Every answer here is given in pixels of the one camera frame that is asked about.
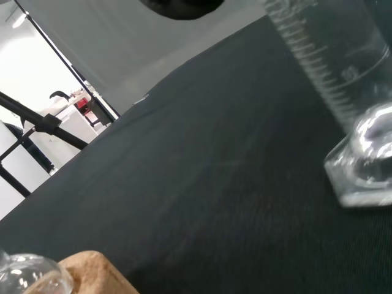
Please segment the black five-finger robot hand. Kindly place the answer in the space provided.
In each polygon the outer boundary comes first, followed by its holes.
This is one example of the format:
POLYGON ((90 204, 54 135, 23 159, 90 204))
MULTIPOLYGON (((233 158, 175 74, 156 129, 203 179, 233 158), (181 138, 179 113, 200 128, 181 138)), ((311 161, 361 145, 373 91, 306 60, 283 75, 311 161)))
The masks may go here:
POLYGON ((218 9, 224 0, 141 0, 154 13, 172 20, 196 20, 218 9))

